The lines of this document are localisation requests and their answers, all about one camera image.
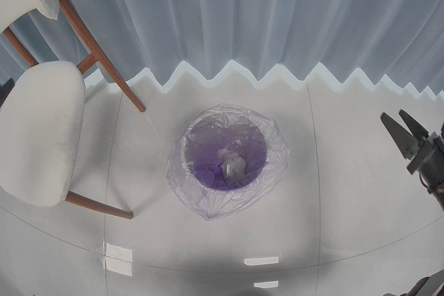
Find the chair seat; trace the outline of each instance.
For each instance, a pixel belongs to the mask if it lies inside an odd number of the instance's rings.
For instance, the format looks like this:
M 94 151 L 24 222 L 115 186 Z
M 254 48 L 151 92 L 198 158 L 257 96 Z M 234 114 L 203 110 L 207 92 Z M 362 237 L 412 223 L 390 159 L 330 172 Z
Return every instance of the chair seat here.
M 36 206 L 66 199 L 79 146 L 85 83 L 70 62 L 26 70 L 0 108 L 0 186 Z

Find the black wire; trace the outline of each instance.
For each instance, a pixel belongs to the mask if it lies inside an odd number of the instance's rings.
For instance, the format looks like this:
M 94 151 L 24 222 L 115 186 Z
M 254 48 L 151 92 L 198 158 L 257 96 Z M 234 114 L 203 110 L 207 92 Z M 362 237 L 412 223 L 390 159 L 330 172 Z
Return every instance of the black wire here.
M 421 182 L 422 186 L 425 188 L 429 188 L 427 185 L 424 184 L 424 181 L 422 180 L 421 174 L 419 174 L 419 181 Z

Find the white chair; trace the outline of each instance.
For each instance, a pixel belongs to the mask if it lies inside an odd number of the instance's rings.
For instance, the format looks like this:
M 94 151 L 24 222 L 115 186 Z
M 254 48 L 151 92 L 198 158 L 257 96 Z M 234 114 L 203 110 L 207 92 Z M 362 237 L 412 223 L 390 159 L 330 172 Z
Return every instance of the white chair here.
M 91 54 L 77 67 L 64 61 L 38 64 L 8 27 L 33 9 L 56 20 L 60 8 L 91 49 Z M 69 191 L 85 105 L 82 74 L 98 61 L 141 112 L 145 110 L 143 104 L 111 64 L 69 0 L 0 0 L 1 32 L 31 68 L 19 78 L 0 108 L 0 186 L 17 199 L 35 206 L 52 207 L 67 201 L 131 219 L 132 212 Z

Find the plastic bag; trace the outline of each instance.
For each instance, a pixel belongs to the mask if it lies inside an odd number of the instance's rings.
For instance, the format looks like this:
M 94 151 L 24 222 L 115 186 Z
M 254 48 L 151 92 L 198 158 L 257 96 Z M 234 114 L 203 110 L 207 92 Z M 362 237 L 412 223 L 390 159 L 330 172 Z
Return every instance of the plastic bag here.
M 188 123 L 171 149 L 166 177 L 188 208 L 213 220 L 267 194 L 287 171 L 287 160 L 274 120 L 224 104 Z

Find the blue-gray curtain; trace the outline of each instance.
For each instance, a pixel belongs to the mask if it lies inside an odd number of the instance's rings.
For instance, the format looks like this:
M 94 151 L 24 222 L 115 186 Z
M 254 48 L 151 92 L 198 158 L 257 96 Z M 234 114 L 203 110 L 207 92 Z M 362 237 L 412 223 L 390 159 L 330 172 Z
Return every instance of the blue-gray curtain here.
M 72 0 L 126 79 L 148 67 L 164 84 L 185 60 L 206 78 L 230 60 L 261 79 L 277 62 L 304 79 L 322 62 L 340 82 L 360 67 L 374 82 L 444 89 L 444 0 Z M 36 10 L 12 30 L 39 62 L 87 51 L 62 14 Z M 0 36 L 0 80 L 26 63 Z

